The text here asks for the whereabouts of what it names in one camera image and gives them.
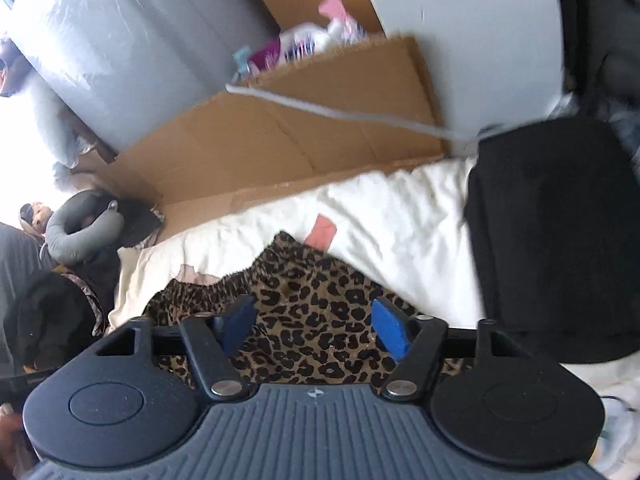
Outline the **person's left hand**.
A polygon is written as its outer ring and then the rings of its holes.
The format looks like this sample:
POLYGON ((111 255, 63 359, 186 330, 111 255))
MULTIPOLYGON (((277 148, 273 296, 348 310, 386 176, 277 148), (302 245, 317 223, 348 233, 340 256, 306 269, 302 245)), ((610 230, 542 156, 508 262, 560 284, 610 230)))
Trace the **person's left hand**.
POLYGON ((11 404, 2 403, 0 425, 1 478, 19 479, 32 466, 22 415, 15 413, 11 404))

